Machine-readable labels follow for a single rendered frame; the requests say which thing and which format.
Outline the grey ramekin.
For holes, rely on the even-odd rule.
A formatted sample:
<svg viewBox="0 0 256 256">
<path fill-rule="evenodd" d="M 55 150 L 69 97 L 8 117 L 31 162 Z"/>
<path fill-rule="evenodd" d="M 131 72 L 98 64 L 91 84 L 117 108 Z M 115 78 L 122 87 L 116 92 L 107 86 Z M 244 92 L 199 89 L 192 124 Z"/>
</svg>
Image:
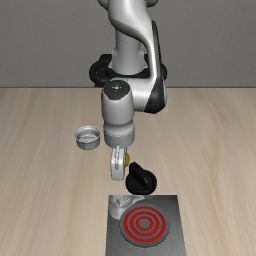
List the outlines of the grey ramekin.
<svg viewBox="0 0 256 256">
<path fill-rule="evenodd" d="M 83 126 L 76 131 L 75 139 L 80 149 L 94 150 L 100 144 L 100 131 L 95 126 Z"/>
</svg>

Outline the grey stove plate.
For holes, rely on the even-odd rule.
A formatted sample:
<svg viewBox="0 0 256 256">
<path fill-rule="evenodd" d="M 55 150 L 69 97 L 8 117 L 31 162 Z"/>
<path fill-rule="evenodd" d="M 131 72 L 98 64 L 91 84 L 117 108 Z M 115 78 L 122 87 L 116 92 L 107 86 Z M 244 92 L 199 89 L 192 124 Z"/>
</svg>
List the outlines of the grey stove plate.
<svg viewBox="0 0 256 256">
<path fill-rule="evenodd" d="M 187 256 L 176 195 L 153 195 L 155 175 L 136 162 L 125 180 L 131 195 L 110 195 L 105 256 Z"/>
</svg>

